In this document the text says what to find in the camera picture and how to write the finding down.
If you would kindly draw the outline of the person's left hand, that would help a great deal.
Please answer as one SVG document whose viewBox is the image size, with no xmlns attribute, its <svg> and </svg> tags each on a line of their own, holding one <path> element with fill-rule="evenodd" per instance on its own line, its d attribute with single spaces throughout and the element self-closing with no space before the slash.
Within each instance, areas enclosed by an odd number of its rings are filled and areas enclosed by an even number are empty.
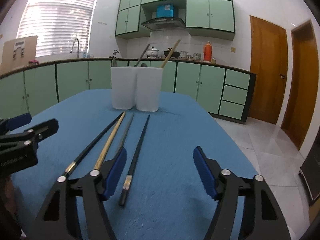
<svg viewBox="0 0 320 240">
<path fill-rule="evenodd" d="M 16 210 L 15 189 L 11 176 L 1 177 L 1 239 L 21 239 Z"/>
</svg>

